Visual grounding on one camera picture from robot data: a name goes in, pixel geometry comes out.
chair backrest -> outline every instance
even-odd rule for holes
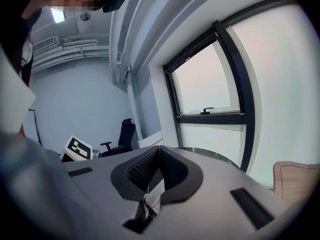
[[[121,134],[118,145],[131,146],[131,140],[134,136],[136,125],[131,122],[130,119],[126,119],[122,122]]]
[[[276,162],[273,166],[273,192],[291,206],[312,193],[319,176],[320,164]]]

cable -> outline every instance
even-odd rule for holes
[[[29,111],[33,111],[33,113],[34,113],[34,123],[35,123],[36,135],[38,136],[39,144],[42,147],[42,143],[41,143],[41,140],[40,140],[40,135],[39,135],[39,132],[38,132],[38,127],[37,127],[36,111],[34,109],[29,109]]]
[[[148,217],[149,217],[149,206],[146,204],[146,198],[148,196],[148,193],[146,193],[144,196],[143,196],[143,199],[144,199],[144,219],[146,220]]]

ceiling pipe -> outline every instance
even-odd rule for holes
[[[64,56],[64,55],[68,55],[68,54],[73,54],[73,53],[81,53],[82,51],[101,51],[101,50],[108,50],[109,46],[107,45],[100,45],[100,46],[86,46],[86,47],[82,47],[82,48],[74,48],[74,49],[69,49],[69,50],[63,50],[54,54],[51,54],[47,57],[44,57],[42,59],[39,59],[37,61],[33,62],[33,67],[38,66],[42,63],[45,63],[47,61],[50,61],[52,59]]]
[[[58,64],[62,64],[65,62],[68,62],[70,60],[78,60],[78,59],[83,59],[83,57],[85,58],[90,58],[90,57],[108,57],[109,53],[107,51],[83,51],[82,53],[74,53],[74,54],[70,54],[70,55],[65,55],[65,56],[61,56],[58,57],[56,59],[52,59],[49,60],[45,63],[36,65],[32,67],[32,73],[38,72],[40,70],[58,65]]]
[[[70,41],[70,42],[65,42],[62,44],[63,47],[68,47],[68,46],[75,46],[75,45],[82,45],[82,44],[99,44],[99,41],[96,39],[91,39],[91,40],[80,40],[80,41]]]
[[[137,29],[141,25],[143,17],[145,17],[147,11],[150,9],[153,3],[154,3],[154,0],[139,0],[135,7],[135,10],[126,34],[126,38],[125,38],[125,43],[124,43],[124,48],[122,53],[122,60],[121,60],[121,69],[117,70],[116,72],[117,80],[120,83],[125,80],[127,75],[127,68],[129,67],[129,63],[130,63],[129,59],[132,54],[132,47],[137,37]]]
[[[131,68],[129,68],[127,71],[126,87],[127,87],[128,97],[129,97],[129,103],[130,103],[132,114],[133,114],[133,121],[135,124],[136,134],[138,135],[138,140],[142,141],[144,138],[142,137],[140,121],[138,118],[137,106],[135,102],[134,88],[132,85]]]
[[[118,43],[128,2],[129,0],[125,0],[120,9],[113,11],[111,16],[109,36],[109,66],[111,70],[112,83],[114,85],[117,84]]]
[[[95,37],[101,37],[101,38],[108,38],[109,34],[105,33],[99,33],[99,34],[78,34],[78,35],[72,35],[68,37],[64,37],[60,39],[60,42],[68,42],[68,40],[71,39],[80,39],[80,38],[95,38]]]
[[[63,47],[62,45],[60,45],[60,46],[58,46],[56,48],[47,50],[47,51],[45,51],[43,53],[40,53],[39,55],[34,56],[33,61],[36,62],[36,61],[41,60],[41,59],[43,59],[43,58],[45,58],[47,56],[50,56],[52,54],[56,54],[56,53],[59,53],[59,52],[62,52],[62,51],[72,50],[74,48],[87,47],[87,46],[98,46],[98,45],[96,43],[78,44],[78,45],[67,46],[67,47]]]

ceiling light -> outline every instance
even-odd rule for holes
[[[66,19],[65,12],[63,10],[51,8],[51,11],[55,23],[63,22]]]
[[[83,13],[81,13],[80,18],[81,18],[81,20],[86,22],[86,21],[90,20],[91,15],[89,12],[83,12]]]

ventilation grille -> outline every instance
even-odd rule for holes
[[[159,167],[159,155],[154,153],[147,156],[142,161],[131,166],[127,172],[127,177],[134,185],[142,191],[146,191],[152,177]]]
[[[59,38],[57,38],[56,36],[52,36],[48,39],[43,40],[42,42],[39,42],[37,44],[35,44],[34,46],[32,46],[32,50],[34,53],[39,52],[40,50],[43,50],[47,47],[51,47],[52,45],[59,45],[60,41]]]

